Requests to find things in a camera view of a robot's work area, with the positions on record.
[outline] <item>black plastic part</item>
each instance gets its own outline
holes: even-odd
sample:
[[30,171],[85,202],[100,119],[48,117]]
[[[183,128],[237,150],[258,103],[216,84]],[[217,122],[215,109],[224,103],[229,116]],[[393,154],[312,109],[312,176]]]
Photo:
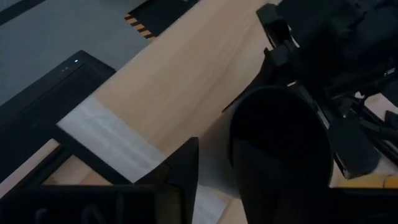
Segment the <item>black plastic part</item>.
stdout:
[[373,132],[375,136],[385,140],[398,140],[398,129],[390,128],[389,126],[380,126],[372,122],[360,119],[361,126],[367,131]]
[[398,107],[398,80],[390,83],[382,93],[393,105]]
[[396,54],[398,44],[398,18],[396,7],[383,7],[367,12],[353,29],[351,39],[343,45],[344,59],[361,63],[387,60]]
[[[61,148],[47,161],[68,157]],[[0,201],[0,223],[181,223],[192,222],[198,183],[198,138],[190,138],[134,185],[40,186],[25,178]]]
[[266,4],[256,11],[273,48],[280,46],[285,40],[290,40],[289,27],[284,18],[276,12],[276,5]]
[[198,0],[150,0],[129,14],[157,37],[197,2]]
[[[359,113],[361,111],[361,116],[374,124],[378,124],[384,126],[384,122],[382,119],[377,117],[372,111],[370,111],[367,107],[360,108],[358,103],[353,104],[353,111]],[[398,165],[398,152],[394,149],[394,147],[388,145],[383,139],[375,136],[373,133],[366,133],[369,140],[373,143],[374,147],[378,149],[384,156],[386,156],[391,162]],[[398,146],[398,141],[391,141],[391,144],[394,146]]]
[[57,147],[13,189],[32,188],[42,185],[70,156],[72,156],[70,150],[63,146]]
[[71,155],[79,158],[110,183],[115,185],[131,184],[127,178],[122,176],[118,171],[114,170],[111,166],[101,160],[97,155],[92,153],[84,145],[71,137],[64,130],[60,129],[58,126],[55,126],[52,129],[52,134],[53,138],[61,145],[65,146],[65,148],[70,151]]
[[395,223],[398,190],[283,189],[275,224]]
[[277,12],[292,29],[292,36],[297,43],[305,46],[314,41],[315,34],[322,31],[323,23],[336,13],[344,1],[287,0],[278,5]]
[[283,45],[276,47],[274,50],[265,49],[264,55],[266,59],[263,61],[259,73],[223,111],[227,110],[235,101],[256,88],[265,85],[286,86],[294,82],[295,80],[290,75],[289,53],[295,48],[296,46],[293,43],[285,41]]
[[369,174],[379,164],[381,155],[361,129],[358,118],[335,120],[329,127],[328,136],[347,179]]
[[329,80],[328,92],[334,98],[336,96],[350,96],[360,91],[362,95],[375,95],[383,92],[394,80],[395,75],[384,74],[386,70],[393,67],[386,63],[379,63],[372,68],[364,68],[355,73],[342,73]]
[[235,103],[229,150],[246,218],[273,223],[280,189],[328,187],[328,136],[311,107],[283,88],[259,88]]
[[386,111],[384,122],[390,127],[398,129],[398,114],[392,111]]
[[79,51],[3,104],[0,181],[54,138],[56,124],[115,72]]
[[181,193],[182,223],[191,223],[198,185],[199,141],[190,138],[135,185],[167,184]]

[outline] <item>light wood surface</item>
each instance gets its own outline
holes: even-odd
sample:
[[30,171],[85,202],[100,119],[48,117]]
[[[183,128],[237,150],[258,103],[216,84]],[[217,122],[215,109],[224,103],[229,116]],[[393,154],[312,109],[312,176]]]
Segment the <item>light wood surface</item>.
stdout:
[[262,0],[202,0],[95,92],[165,155],[200,136],[257,75]]
[[219,220],[219,224],[245,224],[246,214],[244,213],[243,204],[240,199],[232,199],[225,208],[223,215]]

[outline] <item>wooden desk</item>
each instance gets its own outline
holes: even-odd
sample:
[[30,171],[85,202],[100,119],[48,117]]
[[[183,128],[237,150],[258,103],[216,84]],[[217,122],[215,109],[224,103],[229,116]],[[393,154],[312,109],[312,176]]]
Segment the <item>wooden desk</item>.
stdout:
[[[270,47],[255,13],[265,3],[201,0],[58,125],[137,180],[200,137],[257,75]],[[198,195],[195,208],[210,214],[202,223],[231,200],[205,187]]]

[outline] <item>black device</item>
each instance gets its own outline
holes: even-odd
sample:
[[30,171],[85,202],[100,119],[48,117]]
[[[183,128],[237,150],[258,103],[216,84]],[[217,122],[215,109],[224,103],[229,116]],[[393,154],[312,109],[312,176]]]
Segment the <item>black device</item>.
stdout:
[[[74,154],[92,166],[106,167],[96,155],[62,131],[57,123],[115,72],[81,50],[1,105],[0,182],[49,139],[55,139],[63,148],[68,148],[70,152],[66,154]],[[109,174],[121,177],[116,171]]]
[[[398,164],[384,141],[395,144],[396,130],[353,96],[359,91],[366,99],[397,77],[397,3],[284,0],[266,4],[257,15],[274,49],[265,49],[258,76],[224,112],[229,161],[248,223],[395,223],[398,190],[328,184],[333,159],[347,178],[371,172],[380,158],[374,147]],[[176,169],[165,162],[139,181],[150,183],[150,194],[139,183],[59,188],[70,198],[46,187],[18,189],[0,201],[1,217],[5,223],[46,223],[46,217],[69,212],[81,223],[125,223],[136,214],[138,223],[191,223],[197,139],[188,145],[167,159],[179,164]],[[190,184],[181,184],[188,177]],[[168,187],[155,190],[165,182]],[[77,197],[84,192],[86,197]],[[146,207],[131,206],[135,198]],[[62,202],[75,210],[48,209]],[[170,208],[175,205],[179,211]],[[174,217],[154,209],[159,207]],[[162,218],[145,219],[129,209]],[[16,213],[26,219],[12,216]]]

